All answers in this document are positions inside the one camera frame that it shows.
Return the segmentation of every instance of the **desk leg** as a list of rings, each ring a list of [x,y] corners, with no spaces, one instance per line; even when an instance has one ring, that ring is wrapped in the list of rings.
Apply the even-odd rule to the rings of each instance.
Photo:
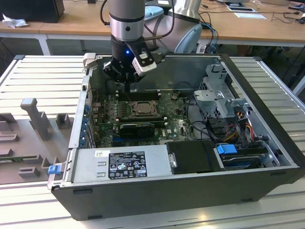
[[[41,34],[41,36],[39,36],[37,39],[39,41],[43,55],[45,55],[45,56],[53,55],[52,50],[49,48],[48,43],[47,43],[47,36]]]
[[[86,46],[85,46],[85,41],[84,41],[84,40],[80,40],[80,42],[81,42],[81,50],[82,50],[83,52],[87,51],[87,50],[86,50]]]
[[[303,91],[305,88],[305,76],[302,78],[302,80],[297,84],[297,86],[292,91],[296,96],[299,96],[299,94]]]

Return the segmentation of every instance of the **computer case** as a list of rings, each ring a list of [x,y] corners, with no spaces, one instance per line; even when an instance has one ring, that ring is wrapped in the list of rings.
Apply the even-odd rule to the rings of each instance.
[[[64,10],[62,0],[0,0],[0,18],[57,23]]]

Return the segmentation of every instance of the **tissue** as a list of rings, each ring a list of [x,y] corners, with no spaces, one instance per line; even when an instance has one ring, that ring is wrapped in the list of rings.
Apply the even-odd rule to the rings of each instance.
[[[24,19],[12,19],[12,18],[8,18],[3,14],[3,20],[2,22],[8,26],[8,27],[12,27],[13,29],[15,29],[16,27],[21,27],[21,26],[27,26],[29,24],[27,24],[27,22]]]

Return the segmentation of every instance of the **paper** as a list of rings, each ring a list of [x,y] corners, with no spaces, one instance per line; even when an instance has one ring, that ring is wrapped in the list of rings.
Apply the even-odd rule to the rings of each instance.
[[[170,3],[168,1],[164,1],[164,0],[158,0],[159,4],[163,4],[163,5],[169,5]]]
[[[12,19],[8,18],[3,14],[3,24],[5,24],[8,27],[12,27],[15,29],[16,27],[21,27],[21,26],[27,26],[29,24],[26,23],[24,19]]]
[[[234,13],[239,18],[267,19],[262,14],[256,13]]]

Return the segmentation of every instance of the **silver cylinder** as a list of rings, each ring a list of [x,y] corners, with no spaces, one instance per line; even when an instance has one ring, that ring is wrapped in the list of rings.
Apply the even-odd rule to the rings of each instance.
[[[201,0],[177,0],[174,6],[175,13],[186,17],[200,19],[198,10],[200,8]]]
[[[110,17],[110,29],[111,34],[120,41],[135,41],[143,35],[144,19],[137,22],[121,22]]]

